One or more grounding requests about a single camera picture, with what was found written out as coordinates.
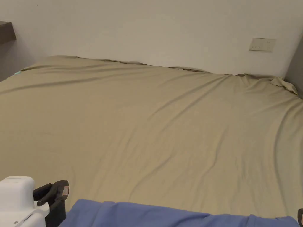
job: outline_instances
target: blue fabric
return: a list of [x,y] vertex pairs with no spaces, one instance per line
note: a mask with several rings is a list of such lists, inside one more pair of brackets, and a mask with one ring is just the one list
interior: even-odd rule
[[78,200],[60,227],[298,227],[292,217],[211,215],[128,202]]

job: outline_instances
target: bed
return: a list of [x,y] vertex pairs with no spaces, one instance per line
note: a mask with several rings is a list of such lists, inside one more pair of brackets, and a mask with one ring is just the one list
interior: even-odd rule
[[53,56],[0,82],[0,177],[211,214],[303,207],[303,100],[271,76]]

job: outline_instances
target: white wall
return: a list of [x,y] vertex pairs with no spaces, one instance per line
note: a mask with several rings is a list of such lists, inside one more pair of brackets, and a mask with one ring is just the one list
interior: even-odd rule
[[[41,57],[188,66],[284,76],[303,32],[303,0],[1,0],[18,41],[0,47],[0,75]],[[249,52],[253,37],[273,53]]]

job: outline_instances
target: white device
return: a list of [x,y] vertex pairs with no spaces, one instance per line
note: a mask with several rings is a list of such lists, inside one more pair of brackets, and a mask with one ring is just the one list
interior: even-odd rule
[[0,226],[45,227],[49,205],[37,206],[35,182],[27,176],[10,176],[0,181]]

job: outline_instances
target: wall outlet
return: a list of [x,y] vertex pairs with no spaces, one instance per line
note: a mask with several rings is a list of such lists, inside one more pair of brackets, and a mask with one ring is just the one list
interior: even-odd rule
[[272,52],[276,39],[252,38],[249,46],[250,51],[269,51]]

